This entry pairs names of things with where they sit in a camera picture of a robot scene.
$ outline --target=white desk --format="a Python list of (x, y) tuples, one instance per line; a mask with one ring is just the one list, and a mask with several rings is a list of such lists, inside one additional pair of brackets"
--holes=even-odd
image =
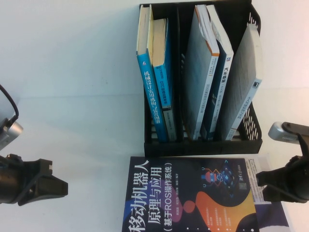
[[(261, 153), (274, 168), (299, 146), (272, 141), (275, 121), (309, 125), (309, 89), (258, 91), (254, 106), (263, 132)], [(1, 151), (23, 160), (52, 160), (54, 175), (69, 183), (62, 199), (19, 207), (0, 206), (6, 232), (120, 232), (130, 156), (143, 156), (142, 95), (24, 99), (19, 104), (23, 134)], [(307, 232), (308, 204), (287, 204), (297, 232)]]

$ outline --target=book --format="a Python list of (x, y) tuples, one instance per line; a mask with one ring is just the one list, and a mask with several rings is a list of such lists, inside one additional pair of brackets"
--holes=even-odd
[(234, 52), (228, 35), (221, 24), (214, 5), (208, 5), (207, 10), (211, 19), (211, 26), (220, 50), (217, 67), (213, 76), (210, 97), (206, 105), (204, 119), (201, 127), (201, 136), (203, 139), (212, 141)]
[(219, 57), (205, 5), (196, 5), (183, 72), (183, 120), (188, 136), (197, 140)]
[(231, 140), (252, 99), (261, 85), (263, 75), (262, 48), (255, 24), (248, 24), (234, 56), (220, 114), (222, 140)]
[(171, 68), (171, 39), (169, 32), (169, 20), (158, 19), (154, 21), (153, 42), (153, 67), (160, 95), (165, 124), (169, 141), (174, 142), (176, 129), (172, 110), (172, 68)]
[(167, 142), (168, 135), (162, 115), (161, 104), (158, 98), (158, 91), (152, 66), (153, 22), (154, 17), (151, 5), (149, 7), (143, 7), (142, 5), (140, 7), (136, 55), (158, 140), (159, 142)]
[(245, 159), (131, 157), (122, 232), (258, 232)]

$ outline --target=black file holder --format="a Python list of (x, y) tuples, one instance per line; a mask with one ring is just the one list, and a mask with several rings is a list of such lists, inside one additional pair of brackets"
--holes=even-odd
[(173, 143), (159, 143), (152, 135), (155, 132), (151, 119), (150, 108), (145, 96), (145, 142), (146, 157), (166, 156), (192, 156), (192, 155), (223, 155), (223, 154), (255, 154), (262, 145), (262, 133), (253, 105), (251, 104), (242, 120), (238, 131), (239, 141), (213, 142), (189, 141), (184, 137), (181, 103), (182, 80), (181, 63), (185, 54), (190, 34), (194, 6), (199, 4), (214, 4), (225, 28), (234, 54), (240, 44), (241, 38), (248, 23), (255, 23), (260, 33), (261, 21), (258, 13), (251, 4), (251, 0), (220, 0), (181, 3), (156, 3), (152, 4), (154, 20), (169, 18), (172, 39), (172, 68), (174, 88), (174, 114), (177, 131), (177, 141)]

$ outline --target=dark blue book cover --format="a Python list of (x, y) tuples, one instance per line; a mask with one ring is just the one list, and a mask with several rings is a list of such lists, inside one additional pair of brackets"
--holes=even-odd
[(132, 157), (122, 232), (258, 232), (244, 159)]

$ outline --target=black cable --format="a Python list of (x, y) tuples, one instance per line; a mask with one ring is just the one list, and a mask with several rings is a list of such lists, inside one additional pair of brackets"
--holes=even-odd
[(8, 121), (8, 126), (11, 126), (18, 119), (19, 111), (18, 111), (18, 108), (17, 108), (13, 98), (9, 95), (9, 93), (5, 90), (5, 88), (2, 85), (0, 85), (0, 90), (6, 96), (6, 98), (10, 101), (12, 107), (15, 110), (15, 115)]

